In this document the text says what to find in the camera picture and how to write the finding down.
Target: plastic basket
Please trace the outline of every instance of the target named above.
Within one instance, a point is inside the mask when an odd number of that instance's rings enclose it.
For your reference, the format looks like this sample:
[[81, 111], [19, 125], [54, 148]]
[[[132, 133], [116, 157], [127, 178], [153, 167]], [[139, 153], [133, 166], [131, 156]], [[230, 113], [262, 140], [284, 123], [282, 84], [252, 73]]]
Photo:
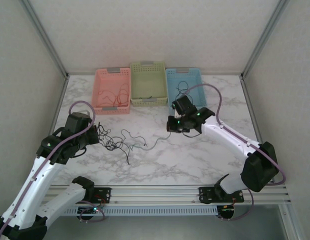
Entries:
[[131, 71], [131, 102], [134, 107], [167, 104], [165, 64], [161, 61], [134, 62]]
[[98, 69], [91, 98], [96, 114], [129, 114], [131, 70], [128, 67]]
[[[198, 68], [168, 68], [166, 69], [169, 114], [174, 115], [172, 102], [186, 92], [186, 89], [202, 84], [201, 71]], [[197, 107], [206, 107], [206, 97], [202, 86], [187, 93], [189, 100]]]

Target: cable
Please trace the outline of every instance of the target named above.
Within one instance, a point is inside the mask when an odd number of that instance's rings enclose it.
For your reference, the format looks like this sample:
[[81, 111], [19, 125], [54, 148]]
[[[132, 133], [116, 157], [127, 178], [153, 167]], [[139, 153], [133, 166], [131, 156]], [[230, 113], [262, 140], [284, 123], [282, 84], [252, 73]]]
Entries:
[[[142, 137], [142, 136], [132, 136], [131, 132], [126, 130], [126, 129], [122, 129], [120, 131], [120, 133], [121, 133], [121, 135], [123, 137], [120, 137], [120, 136], [113, 136], [112, 137], [112, 136], [109, 136], [109, 134], [111, 133], [111, 130], [110, 129], [105, 130], [105, 128], [99, 122], [98, 126], [97, 126], [97, 130], [98, 130], [99, 143], [103, 147], [105, 147], [108, 151], [114, 151], [116, 149], [122, 150], [124, 152], [124, 154], [126, 155], [126, 162], [128, 163], [128, 165], [130, 164], [129, 155], [130, 155], [131, 150], [133, 150], [133, 149], [124, 142], [127, 138], [124, 135], [123, 131], [126, 131], [132, 139], [138, 139], [138, 138], [143, 139], [144, 146], [147, 146], [146, 140], [145, 140], [144, 137]], [[127, 147], [128, 152], [126, 152], [123, 149], [124, 145]]]
[[238, 216], [238, 217], [234, 217], [234, 218], [222, 218], [222, 217], [218, 217], [218, 218], [221, 219], [222, 221], [227, 221], [227, 222], [229, 222], [229, 221], [240, 220], [240, 219], [246, 217], [248, 214], [250, 214], [251, 211], [253, 210], [253, 207], [254, 207], [254, 197], [253, 197], [253, 194], [252, 194], [251, 190], [250, 190], [250, 189], [247, 189], [247, 190], [248, 190], [248, 192], [249, 192], [249, 194], [250, 194], [250, 197], [251, 197], [251, 205], [250, 205], [249, 210], [248, 210], [246, 213], [244, 213], [243, 215], [240, 215], [240, 216]]
[[[236, 134], [235, 132], [233, 132], [232, 130], [228, 129], [227, 127], [225, 127], [222, 122], [220, 121], [220, 110], [221, 110], [221, 106], [222, 106], [222, 94], [220, 92], [220, 90], [215, 87], [214, 85], [211, 85], [211, 84], [208, 84], [208, 83], [202, 83], [202, 84], [198, 84], [198, 85], [195, 85], [195, 86], [192, 86], [190, 89], [188, 89], [185, 93], [187, 94], [190, 90], [194, 89], [194, 88], [197, 88], [197, 87], [201, 87], [201, 86], [209, 86], [213, 89], [216, 90], [216, 92], [218, 93], [218, 96], [219, 96], [219, 104], [218, 104], [218, 107], [217, 107], [217, 111], [216, 111], [216, 120], [218, 122], [218, 124], [220, 126], [223, 126], [223, 129], [225, 129], [228, 133], [230, 133], [231, 135], [233, 135], [235, 138], [241, 140], [243, 143], [245, 143], [246, 145], [252, 147], [254, 150], [258, 151], [260, 154], [262, 154], [267, 160], [269, 160], [279, 171], [280, 173], [282, 174], [282, 177], [283, 179], [280, 181], [280, 182], [275, 182], [275, 183], [268, 183], [267, 186], [278, 186], [278, 185], [281, 185], [283, 183], [285, 183], [286, 181], [286, 175], [283, 171], [283, 169], [270, 157], [268, 156], [265, 152], [263, 152], [262, 150], [260, 150], [258, 147], [254, 146], [253, 144], [249, 144], [248, 141], [246, 141], [244, 138], [242, 138], [241, 136], [239, 136], [238, 134]], [[249, 194], [251, 196], [251, 207], [250, 209], [248, 210], [248, 212], [246, 212], [245, 214], [239, 216], [239, 217], [235, 217], [235, 218], [230, 218], [228, 219], [228, 221], [235, 221], [235, 220], [239, 220], [241, 218], [244, 218], [245, 216], [247, 216], [253, 209], [254, 207], [254, 197], [253, 197], [253, 194], [251, 192], [250, 189], [247, 189], [249, 191]]]
[[81, 153], [81, 154], [79, 154], [79, 155], [73, 156], [72, 159], [77, 158], [77, 157], [80, 157], [80, 156], [83, 156], [83, 155], [86, 153], [86, 151], [87, 151], [87, 148], [85, 147], [83, 153]]
[[155, 148], [155, 146], [156, 146], [156, 144], [157, 144], [157, 142], [158, 142], [159, 140], [167, 140], [167, 139], [169, 139], [169, 137], [171, 136], [171, 134], [172, 134], [172, 133], [170, 132], [169, 135], [168, 135], [168, 137], [159, 137], [159, 138], [157, 138], [155, 144], [154, 144], [152, 147], [148, 148], [148, 149], [142, 148], [141, 146], [136, 146], [136, 143], [133, 144], [133, 145], [130, 145], [129, 148], [130, 148], [132, 151], [133, 151], [133, 148], [142, 149], [142, 150], [144, 150], [144, 151], [150, 151], [150, 150], [152, 150], [153, 148]]
[[199, 134], [197, 134], [197, 135], [195, 135], [195, 136], [188, 136], [188, 135], [186, 135], [186, 134], [184, 133], [184, 130], [182, 130], [181, 133], [182, 133], [185, 137], [188, 137], [188, 138], [190, 138], [190, 139], [195, 138], [195, 137], [201, 135], [201, 133], [199, 133]]
[[260, 150], [258, 147], [254, 146], [253, 144], [250, 144], [248, 141], [246, 141], [244, 138], [242, 138], [241, 136], [239, 136], [238, 134], [236, 134], [235, 132], [233, 132], [232, 130], [228, 129], [226, 126], [224, 126], [221, 121], [220, 121], [220, 110], [221, 110], [221, 106], [222, 106], [222, 94], [220, 92], [220, 90], [218, 90], [217, 87], [211, 85], [211, 84], [208, 84], [208, 83], [203, 83], [203, 84], [198, 84], [198, 85], [195, 85], [195, 86], [192, 86], [190, 89], [188, 89], [185, 93], [188, 93], [190, 90], [194, 89], [194, 88], [197, 88], [197, 87], [200, 87], [200, 86], [209, 86], [213, 89], [216, 90], [216, 92], [218, 93], [219, 95], [219, 104], [218, 104], [218, 108], [217, 108], [217, 111], [216, 111], [216, 120], [218, 122], [218, 124], [220, 126], [223, 126], [223, 129], [225, 129], [228, 133], [230, 133], [231, 135], [233, 135], [235, 138], [241, 140], [243, 143], [245, 143], [246, 145], [252, 147], [254, 150], [258, 151], [260, 154], [262, 154], [267, 160], [269, 160], [279, 171], [280, 173], [282, 174], [282, 177], [283, 179], [279, 182], [275, 182], [275, 183], [268, 183], [267, 186], [278, 186], [278, 185], [281, 185], [283, 183], [285, 183], [286, 181], [286, 175], [284, 173], [284, 170], [270, 157], [268, 156], [265, 152], [263, 152], [262, 150]]
[[105, 207], [105, 204], [106, 204], [106, 201], [104, 198], [102, 198], [100, 195], [96, 194], [94, 195], [95, 198], [99, 198], [100, 199], [100, 204], [99, 204], [99, 207], [102, 206], [102, 202], [104, 201], [104, 205], [103, 205], [103, 208]]
[[[105, 220], [105, 213], [103, 212], [103, 210], [99, 207], [99, 206], [96, 206], [95, 204], [93, 204], [93, 203], [91, 203], [91, 202], [89, 202], [89, 201], [79, 201], [79, 203], [81, 203], [81, 204], [89, 204], [89, 205], [91, 205], [92, 207], [90, 207], [90, 208], [85, 208], [83, 211], [81, 211], [81, 213], [79, 214], [79, 221], [80, 222], [85, 222], [85, 223], [99, 223], [99, 222], [102, 222], [102, 221], [104, 221]], [[97, 208], [100, 212], [101, 212], [101, 214], [103, 215], [103, 218], [101, 218], [101, 219], [98, 219], [98, 220], [83, 220], [82, 219], [82, 215], [83, 215], [83, 213], [85, 213], [87, 210], [90, 210], [90, 209], [92, 209], [92, 208]]]
[[39, 168], [37, 169], [37, 171], [34, 173], [34, 175], [32, 176], [31, 180], [29, 181], [29, 183], [27, 184], [26, 188], [24, 189], [24, 191], [22, 192], [22, 194], [20, 195], [14, 209], [12, 210], [10, 216], [8, 217], [7, 221], [4, 223], [4, 225], [1, 227], [0, 229], [0, 239], [1, 239], [1, 236], [5, 230], [5, 228], [10, 224], [11, 220], [14, 218], [16, 212], [18, 211], [22, 201], [24, 200], [27, 192], [29, 191], [32, 183], [34, 182], [34, 180], [37, 178], [38, 174], [40, 173], [40, 171], [43, 169], [43, 167], [46, 165], [46, 163], [51, 159], [51, 157], [53, 156], [53, 154], [59, 149], [60, 146], [62, 146], [64, 143], [68, 142], [69, 140], [71, 139], [74, 139], [80, 135], [82, 135], [83, 133], [87, 132], [94, 124], [94, 121], [95, 121], [95, 117], [96, 117], [96, 114], [95, 114], [95, 111], [94, 111], [94, 108], [86, 101], [76, 101], [74, 102], [69, 110], [68, 110], [68, 114], [71, 114], [71, 111], [72, 111], [72, 108], [76, 105], [76, 104], [79, 104], [79, 103], [83, 103], [83, 104], [86, 104], [87, 106], [89, 106], [89, 108], [92, 110], [93, 112], [93, 117], [92, 117], [92, 121], [90, 122], [90, 124], [82, 131], [64, 139], [63, 141], [61, 141], [59, 144], [56, 145], [56, 147], [54, 147], [54, 149], [50, 152], [50, 154], [47, 156], [47, 158], [43, 161], [43, 163], [39, 166]]
[[[129, 89], [130, 86], [127, 83], [124, 83], [120, 86], [118, 94], [116, 95], [115, 93], [113, 93], [112, 91], [109, 90], [101, 90], [98, 92], [98, 95], [103, 95], [104, 93], [110, 93], [111, 96], [106, 95], [105, 97], [103, 97], [102, 99], [108, 99], [109, 102], [102, 102], [98, 104], [98, 107], [109, 107], [109, 106], [113, 106], [113, 107], [127, 107], [128, 103], [129, 103], [129, 98], [130, 98], [130, 94], [129, 94]], [[122, 102], [121, 96], [126, 96], [125, 102]]]
[[144, 137], [142, 137], [142, 136], [135, 136], [135, 137], [133, 137], [133, 136], [131, 135], [131, 132], [130, 132], [130, 131], [127, 131], [126, 129], [122, 129], [122, 130], [120, 131], [121, 135], [124, 137], [124, 140], [126, 139], [126, 137], [124, 136], [123, 131], [128, 132], [129, 136], [130, 136], [132, 139], [138, 139], [138, 138], [143, 139], [143, 140], [144, 140], [144, 146], [147, 147], [146, 140], [145, 140]]
[[[180, 89], [180, 84], [181, 83], [186, 83], [186, 88], [185, 89]], [[193, 98], [191, 95], [187, 94], [187, 90], [189, 89], [189, 84], [186, 82], [186, 81], [180, 81], [176, 87], [176, 89], [178, 90], [178, 94], [177, 96], [175, 97], [175, 100], [180, 96], [180, 95], [186, 95], [188, 97], [190, 97], [190, 101], [191, 101], [191, 104], [193, 104]]]

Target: aluminum frame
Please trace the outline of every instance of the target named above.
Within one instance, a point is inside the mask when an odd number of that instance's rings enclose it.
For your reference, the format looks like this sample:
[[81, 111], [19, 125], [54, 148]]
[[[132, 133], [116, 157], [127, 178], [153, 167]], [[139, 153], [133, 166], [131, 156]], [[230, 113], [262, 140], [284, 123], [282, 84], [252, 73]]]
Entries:
[[[59, 58], [57, 52], [54, 49], [48, 35], [46, 34], [39, 18], [37, 17], [31, 3], [29, 0], [19, 0], [20, 4], [24, 8], [27, 16], [29, 17], [31, 23], [35, 27], [40, 39], [42, 40], [44, 46], [46, 47], [49, 55], [54, 61], [56, 67], [58, 68], [60, 74], [63, 76], [65, 83], [62, 88], [60, 98], [56, 107], [55, 115], [50, 127], [50, 132], [52, 133], [56, 125], [56, 121], [62, 106], [64, 95], [68, 85], [68, 73], [64, 68], [64, 65]], [[243, 88], [245, 99], [247, 102], [250, 117], [252, 119], [254, 131], [257, 140], [262, 141], [262, 136], [258, 128], [257, 120], [254, 114], [254, 110], [251, 104], [251, 100], [248, 94], [248, 90], [245, 84], [245, 78], [250, 73], [256, 60], [258, 59], [260, 53], [262, 52], [267, 40], [269, 39], [275, 25], [279, 21], [285, 7], [287, 6], [289, 0], [279, 0], [271, 18], [269, 19], [258, 43], [256, 44], [244, 70], [242, 73], [242, 78], [240, 82]], [[199, 193], [198, 187], [201, 186], [108, 186], [112, 187], [112, 201], [109, 206], [118, 207], [130, 207], [130, 206], [143, 206], [148, 208], [149, 206], [203, 206], [199, 203]], [[66, 186], [51, 186], [44, 201], [49, 201], [58, 194], [60, 190], [66, 188]], [[251, 204], [250, 195], [248, 192], [244, 192], [244, 203], [238, 204]], [[290, 204], [290, 198], [288, 196], [286, 187], [281, 185], [279, 187], [265, 187], [260, 193], [253, 194], [255, 199], [255, 204], [267, 205], [267, 204], [278, 204], [280, 212], [282, 213], [282, 220], [285, 226], [287, 237], [289, 240], [301, 240], [305, 237], [299, 228], [297, 218], [292, 210]]]
[[44, 27], [42, 26], [38, 16], [36, 15], [34, 8], [29, 0], [18, 0], [21, 6], [23, 7], [25, 13], [29, 17], [30, 22], [34, 26], [35, 30], [37, 31], [37, 34], [39, 38], [41, 39], [43, 45], [46, 47], [51, 59], [54, 61], [59, 73], [63, 76], [63, 78], [66, 80], [68, 73], [66, 72], [66, 69], [57, 54], [54, 46], [52, 45], [47, 33], [45, 32]]
[[282, 15], [282, 13], [284, 12], [289, 1], [290, 0], [279, 0], [278, 1], [278, 4], [277, 4], [274, 12], [272, 13], [270, 19], [268, 20], [267, 25], [266, 25], [264, 31], [262, 32], [252, 54], [250, 55], [250, 57], [248, 59], [246, 66], [242, 72], [242, 77], [244, 80], [249, 75], [250, 71], [252, 70], [252, 68], [255, 64], [255, 62], [257, 61], [258, 57], [260, 56], [266, 42], [270, 38], [276, 24], [280, 20], [280, 17]]
[[[67, 185], [52, 185], [46, 193], [43, 203], [46, 203], [64, 191]], [[199, 187], [213, 185], [97, 185], [97, 188], [111, 188], [110, 201], [107, 206], [203, 206], [200, 203]], [[251, 205], [251, 195], [243, 190], [243, 203]], [[285, 185], [266, 186], [260, 192], [253, 192], [255, 205], [286, 205], [291, 204]], [[212, 206], [222, 206], [229, 203], [212, 203]]]

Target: pink basket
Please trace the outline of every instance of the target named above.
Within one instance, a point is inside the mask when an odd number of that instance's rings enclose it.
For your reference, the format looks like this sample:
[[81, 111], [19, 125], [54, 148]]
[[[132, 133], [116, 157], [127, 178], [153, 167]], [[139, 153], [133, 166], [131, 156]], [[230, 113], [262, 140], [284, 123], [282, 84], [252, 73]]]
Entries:
[[130, 99], [130, 68], [103, 68], [96, 71], [91, 97], [96, 114], [129, 114]]

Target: blue basket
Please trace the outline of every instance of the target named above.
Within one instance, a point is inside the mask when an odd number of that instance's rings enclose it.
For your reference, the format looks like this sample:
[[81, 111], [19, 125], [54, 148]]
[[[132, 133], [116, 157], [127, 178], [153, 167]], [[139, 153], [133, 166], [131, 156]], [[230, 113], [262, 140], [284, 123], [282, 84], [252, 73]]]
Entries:
[[[199, 68], [168, 68], [166, 69], [169, 114], [174, 115], [172, 102], [183, 95], [186, 89], [202, 84]], [[190, 90], [187, 94], [189, 100], [198, 108], [206, 107], [206, 98], [203, 86]]]

